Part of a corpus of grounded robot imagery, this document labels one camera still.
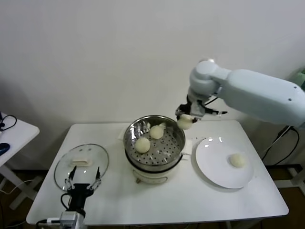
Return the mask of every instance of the glass pot lid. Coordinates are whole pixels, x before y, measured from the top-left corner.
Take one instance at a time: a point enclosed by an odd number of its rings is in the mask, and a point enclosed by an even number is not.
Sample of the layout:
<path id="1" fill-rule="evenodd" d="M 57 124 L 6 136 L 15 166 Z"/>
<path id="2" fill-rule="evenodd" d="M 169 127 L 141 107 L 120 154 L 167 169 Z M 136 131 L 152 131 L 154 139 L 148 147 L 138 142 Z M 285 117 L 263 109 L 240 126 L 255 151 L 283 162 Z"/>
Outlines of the glass pot lid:
<path id="1" fill-rule="evenodd" d="M 97 171 L 101 178 L 105 174 L 109 165 L 107 151 L 96 144 L 85 144 L 71 149 L 62 156 L 54 171 L 54 180 L 61 190 L 67 190 L 65 179 L 76 166 L 73 183 L 93 184 Z"/>

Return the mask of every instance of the blue mouse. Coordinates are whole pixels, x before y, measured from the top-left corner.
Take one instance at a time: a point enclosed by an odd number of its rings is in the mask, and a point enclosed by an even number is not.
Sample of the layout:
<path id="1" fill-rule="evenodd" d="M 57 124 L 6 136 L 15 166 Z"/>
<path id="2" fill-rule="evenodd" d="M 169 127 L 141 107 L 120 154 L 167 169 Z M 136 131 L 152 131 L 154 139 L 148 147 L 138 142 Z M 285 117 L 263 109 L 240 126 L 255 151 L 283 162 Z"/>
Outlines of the blue mouse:
<path id="1" fill-rule="evenodd" d="M 10 149 L 10 145 L 7 143 L 0 143 L 0 156 Z"/>

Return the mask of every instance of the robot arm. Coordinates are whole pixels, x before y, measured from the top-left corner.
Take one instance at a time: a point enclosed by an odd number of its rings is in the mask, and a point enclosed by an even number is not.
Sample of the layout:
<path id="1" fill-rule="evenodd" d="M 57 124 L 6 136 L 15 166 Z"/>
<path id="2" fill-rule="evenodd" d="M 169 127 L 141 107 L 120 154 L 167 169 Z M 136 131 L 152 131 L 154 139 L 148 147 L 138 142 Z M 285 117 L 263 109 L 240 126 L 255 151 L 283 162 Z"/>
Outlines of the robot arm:
<path id="1" fill-rule="evenodd" d="M 197 64 L 190 75 L 187 104 L 176 110 L 177 118 L 222 112 L 204 106 L 211 95 L 231 108 L 264 122 L 305 127 L 305 93 L 296 84 L 249 70 L 230 71 L 213 60 Z"/>

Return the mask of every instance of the white plate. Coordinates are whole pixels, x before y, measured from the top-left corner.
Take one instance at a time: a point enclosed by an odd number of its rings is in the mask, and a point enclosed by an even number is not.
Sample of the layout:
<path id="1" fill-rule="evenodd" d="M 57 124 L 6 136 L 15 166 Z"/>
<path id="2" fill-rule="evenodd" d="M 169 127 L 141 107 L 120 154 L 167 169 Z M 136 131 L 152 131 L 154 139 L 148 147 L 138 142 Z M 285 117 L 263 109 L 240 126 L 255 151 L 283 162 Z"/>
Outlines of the white plate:
<path id="1" fill-rule="evenodd" d="M 246 159 L 246 165 L 243 168 L 236 168 L 229 162 L 230 155 L 236 153 L 242 154 Z M 196 161 L 207 178 L 226 188 L 244 187 L 254 174 L 247 155 L 221 137 L 203 140 L 196 149 Z"/>

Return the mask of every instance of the perforated steamer tray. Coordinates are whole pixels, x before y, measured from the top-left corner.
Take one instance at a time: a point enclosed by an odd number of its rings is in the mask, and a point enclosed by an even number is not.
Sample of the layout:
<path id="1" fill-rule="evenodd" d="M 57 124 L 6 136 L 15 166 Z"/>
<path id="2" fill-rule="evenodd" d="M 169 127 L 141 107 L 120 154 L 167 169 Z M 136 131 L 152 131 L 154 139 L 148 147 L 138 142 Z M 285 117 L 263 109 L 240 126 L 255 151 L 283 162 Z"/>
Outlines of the perforated steamer tray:
<path id="1" fill-rule="evenodd" d="M 152 139 L 149 126 L 165 124 L 161 139 Z M 146 137 L 150 140 L 150 150 L 141 154 L 135 150 L 135 142 Z M 151 115 L 140 118 L 132 123 L 124 135 L 124 146 L 127 159 L 132 165 L 144 172 L 164 172 L 175 166 L 182 157 L 181 151 L 185 145 L 185 135 L 176 122 L 170 118 Z"/>

